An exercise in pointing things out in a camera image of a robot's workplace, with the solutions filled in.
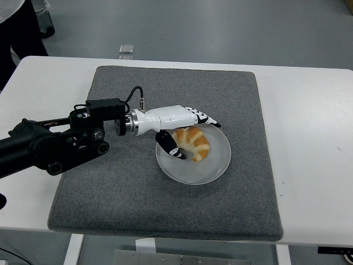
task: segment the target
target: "croissant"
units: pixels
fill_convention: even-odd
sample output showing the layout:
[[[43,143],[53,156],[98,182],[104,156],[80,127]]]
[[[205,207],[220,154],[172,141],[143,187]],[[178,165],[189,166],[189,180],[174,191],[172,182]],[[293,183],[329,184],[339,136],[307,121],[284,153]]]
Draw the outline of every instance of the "croissant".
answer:
[[[194,154],[192,161],[199,162],[208,155],[210,143],[198,127],[176,129],[172,137],[178,148]]]

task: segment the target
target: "white table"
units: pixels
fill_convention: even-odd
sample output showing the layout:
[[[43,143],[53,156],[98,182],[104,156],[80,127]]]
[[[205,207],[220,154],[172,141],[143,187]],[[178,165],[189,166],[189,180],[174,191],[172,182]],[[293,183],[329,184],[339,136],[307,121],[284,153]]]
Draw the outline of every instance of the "white table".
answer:
[[[278,243],[353,246],[352,71],[27,57],[0,94],[0,139],[22,118],[67,117],[85,102],[101,65],[255,73],[284,228]],[[35,167],[0,179],[0,193],[8,199],[0,229],[48,231],[59,180]]]

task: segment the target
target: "white plate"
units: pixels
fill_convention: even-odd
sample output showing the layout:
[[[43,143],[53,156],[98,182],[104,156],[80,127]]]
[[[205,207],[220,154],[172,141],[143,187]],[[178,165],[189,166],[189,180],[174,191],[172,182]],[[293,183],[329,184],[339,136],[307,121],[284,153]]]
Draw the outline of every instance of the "white plate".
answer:
[[[206,184],[219,178],[228,168],[231,161],[231,146],[226,136],[213,125],[198,124],[210,143],[210,151],[200,162],[191,160],[192,154],[181,152],[185,160],[167,154],[159,144],[156,146],[156,157],[159,166],[170,178],[189,185]]]

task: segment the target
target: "black pants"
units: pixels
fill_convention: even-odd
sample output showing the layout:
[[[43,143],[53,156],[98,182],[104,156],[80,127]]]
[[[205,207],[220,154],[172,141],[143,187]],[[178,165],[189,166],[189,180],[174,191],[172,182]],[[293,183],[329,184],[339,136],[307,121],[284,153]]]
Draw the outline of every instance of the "black pants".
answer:
[[[29,55],[48,56],[31,0],[25,0],[16,13],[0,23],[0,90],[16,69],[11,47],[20,59]]]

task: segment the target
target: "robotic arm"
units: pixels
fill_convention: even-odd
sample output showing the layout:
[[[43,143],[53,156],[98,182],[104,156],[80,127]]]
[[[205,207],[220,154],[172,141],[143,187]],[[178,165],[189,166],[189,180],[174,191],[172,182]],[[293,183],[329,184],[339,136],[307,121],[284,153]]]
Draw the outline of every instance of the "robotic arm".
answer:
[[[141,91],[140,109],[130,112],[127,102],[136,89]],[[31,166],[47,170],[50,175],[58,175],[106,154],[109,144],[104,141],[103,122],[108,120],[114,120],[118,136],[128,132],[142,135],[149,130],[156,131],[156,140],[162,149],[181,159],[185,156],[167,130],[199,123],[220,127],[206,114],[179,105],[146,112],[142,88],[136,87],[126,101],[119,98],[87,100],[85,105],[75,105],[68,118],[47,121],[23,119],[9,132],[10,137],[0,140],[0,178]],[[67,124],[70,125],[67,131],[50,131],[53,126]]]

